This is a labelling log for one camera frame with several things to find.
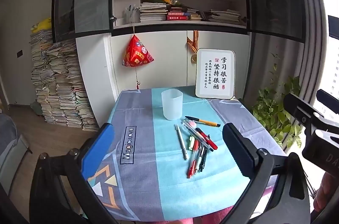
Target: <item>cup with pens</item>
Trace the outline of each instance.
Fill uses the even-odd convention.
[[[184,127],[192,134],[190,137],[189,150],[192,150],[192,156],[187,171],[187,178],[191,178],[198,171],[202,172],[206,164],[206,156],[208,150],[211,152],[218,149],[218,146],[211,140],[210,136],[206,135],[200,128],[196,127],[197,124],[194,121],[202,122],[209,126],[220,127],[220,124],[201,120],[198,118],[185,116],[186,119],[182,121]],[[184,159],[188,159],[188,153],[186,145],[182,138],[182,134],[178,125],[176,125],[178,138],[180,141],[181,149],[184,155]]]

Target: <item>curtain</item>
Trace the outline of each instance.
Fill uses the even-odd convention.
[[[274,57],[278,54],[277,95],[283,92],[288,76],[299,76],[300,97],[313,104],[323,73],[328,41],[328,19],[323,0],[304,0],[306,35],[305,43],[264,34],[252,34],[252,59],[246,83],[244,103],[247,108],[255,104],[258,90],[270,86]]]

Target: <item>white cabinet door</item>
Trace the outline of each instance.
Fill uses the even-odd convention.
[[[193,40],[193,31],[187,31],[187,36]],[[198,48],[231,50],[235,53],[235,96],[242,98],[244,95],[247,71],[250,61],[250,36],[199,31]],[[193,52],[188,47],[187,53],[187,85],[195,85],[197,65],[192,64]]]
[[[135,68],[122,65],[130,35],[111,37],[111,49],[118,92],[136,89]],[[154,61],[137,67],[140,89],[187,85],[186,31],[147,32],[136,36]]]

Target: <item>white triangle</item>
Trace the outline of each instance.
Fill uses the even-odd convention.
[[[113,185],[113,186],[117,186],[118,184],[117,184],[117,180],[116,180],[116,178],[115,178],[115,174],[114,174],[111,178],[107,179],[107,180],[105,181],[105,183],[106,183],[106,184]]]
[[[93,191],[95,192],[96,195],[103,196],[100,182],[98,184],[94,185],[92,187],[92,189],[93,189]]]

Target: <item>table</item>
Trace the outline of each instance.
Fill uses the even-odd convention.
[[[183,159],[174,124],[180,125],[187,143],[190,134],[181,120],[168,121],[163,116],[161,93],[167,89],[121,92],[108,120],[115,137],[89,183],[116,219],[161,221],[213,213],[234,205],[249,182],[222,139],[223,125],[199,124],[218,149],[207,154],[201,173],[187,178],[189,160]],[[194,86],[177,89],[183,92],[183,116],[232,122],[257,148],[285,155],[238,100],[200,99]],[[275,179],[271,177],[267,186],[272,187]]]

